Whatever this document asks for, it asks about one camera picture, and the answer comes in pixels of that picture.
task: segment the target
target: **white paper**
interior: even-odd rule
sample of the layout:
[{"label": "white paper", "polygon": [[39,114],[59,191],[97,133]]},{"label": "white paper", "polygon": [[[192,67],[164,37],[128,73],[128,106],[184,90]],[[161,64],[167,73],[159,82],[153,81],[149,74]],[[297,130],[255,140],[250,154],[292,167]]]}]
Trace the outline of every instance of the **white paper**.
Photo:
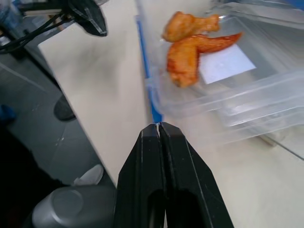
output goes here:
[{"label": "white paper", "polygon": [[201,55],[199,60],[199,72],[206,84],[256,68],[236,44],[222,51]]}]

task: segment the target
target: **gray object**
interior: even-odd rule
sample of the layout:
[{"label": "gray object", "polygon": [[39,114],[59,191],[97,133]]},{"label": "gray object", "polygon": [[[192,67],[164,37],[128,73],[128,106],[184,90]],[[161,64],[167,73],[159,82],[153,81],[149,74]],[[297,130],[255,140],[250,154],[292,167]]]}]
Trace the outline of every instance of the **gray object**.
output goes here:
[{"label": "gray object", "polygon": [[33,211],[35,228],[110,228],[115,191],[105,186],[65,187],[53,191]]}]

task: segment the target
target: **clear plastic container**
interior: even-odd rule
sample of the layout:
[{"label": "clear plastic container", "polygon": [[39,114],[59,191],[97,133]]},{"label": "clear plastic container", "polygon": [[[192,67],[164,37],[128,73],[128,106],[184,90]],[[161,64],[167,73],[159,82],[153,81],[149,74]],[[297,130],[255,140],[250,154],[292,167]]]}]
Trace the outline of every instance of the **clear plastic container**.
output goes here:
[{"label": "clear plastic container", "polygon": [[[222,143],[228,143],[303,124],[302,11],[281,1],[273,6],[266,0],[250,4],[247,0],[225,0],[217,2],[207,13],[205,7],[200,8],[199,0],[137,0],[137,3],[150,76],[146,84],[160,113],[189,118],[199,114],[215,122],[216,126],[206,132],[207,142],[221,139]],[[265,10],[271,11],[269,8],[274,9],[273,14],[265,17]],[[276,9],[286,17],[278,19]],[[237,45],[256,68],[208,85],[200,78],[191,87],[178,88],[166,71],[171,43],[161,38],[164,26],[176,11],[201,17],[219,14],[221,30],[210,36],[244,32]]]}]

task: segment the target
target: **person's leg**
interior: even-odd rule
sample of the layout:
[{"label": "person's leg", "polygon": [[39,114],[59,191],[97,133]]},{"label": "person's leg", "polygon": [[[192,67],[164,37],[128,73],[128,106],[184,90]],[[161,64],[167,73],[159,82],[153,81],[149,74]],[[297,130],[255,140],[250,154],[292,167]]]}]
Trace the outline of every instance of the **person's leg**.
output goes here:
[{"label": "person's leg", "polygon": [[37,203],[65,185],[41,170],[31,152],[1,125],[0,146],[0,228],[18,227]]}]

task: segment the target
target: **white table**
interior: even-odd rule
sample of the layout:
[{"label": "white table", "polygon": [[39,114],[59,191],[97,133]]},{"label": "white table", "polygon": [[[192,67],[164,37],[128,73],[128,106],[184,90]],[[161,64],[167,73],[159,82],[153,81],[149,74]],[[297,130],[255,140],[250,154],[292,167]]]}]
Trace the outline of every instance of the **white table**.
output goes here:
[{"label": "white table", "polygon": [[[135,4],[133,0],[110,0],[103,10],[107,37],[92,37],[72,25],[39,47],[116,184],[140,130],[151,119]],[[193,131],[193,126],[204,124],[199,115],[166,116],[164,120],[180,127],[209,165],[236,228],[303,227],[302,161],[258,138],[205,147]]]}]

